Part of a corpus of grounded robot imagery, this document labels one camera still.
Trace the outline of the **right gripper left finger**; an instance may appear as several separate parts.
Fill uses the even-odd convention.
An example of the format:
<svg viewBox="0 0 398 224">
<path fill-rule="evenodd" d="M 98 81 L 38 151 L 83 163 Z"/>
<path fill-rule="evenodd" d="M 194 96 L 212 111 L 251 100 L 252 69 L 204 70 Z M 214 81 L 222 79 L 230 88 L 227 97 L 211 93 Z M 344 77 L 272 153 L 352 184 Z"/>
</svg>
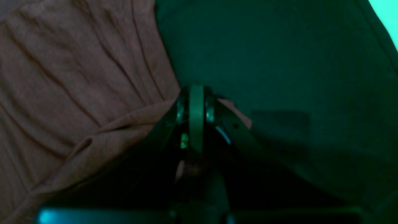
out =
<svg viewBox="0 0 398 224">
<path fill-rule="evenodd" d="M 204 157 L 204 87 L 185 87 L 149 135 L 115 163 L 45 205 L 45 210 L 154 209 L 181 161 Z"/>
</svg>

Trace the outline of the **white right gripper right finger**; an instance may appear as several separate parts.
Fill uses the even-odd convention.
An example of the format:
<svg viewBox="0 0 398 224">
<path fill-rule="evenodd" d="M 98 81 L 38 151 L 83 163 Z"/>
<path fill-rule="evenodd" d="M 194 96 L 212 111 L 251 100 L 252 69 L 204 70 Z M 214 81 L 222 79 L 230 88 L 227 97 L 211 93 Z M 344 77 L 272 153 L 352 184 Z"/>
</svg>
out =
<svg viewBox="0 0 398 224">
<path fill-rule="evenodd" d="M 204 158 L 220 169 L 237 210 L 360 212 L 359 206 L 300 177 L 263 144 L 210 88 L 204 89 Z"/>
</svg>

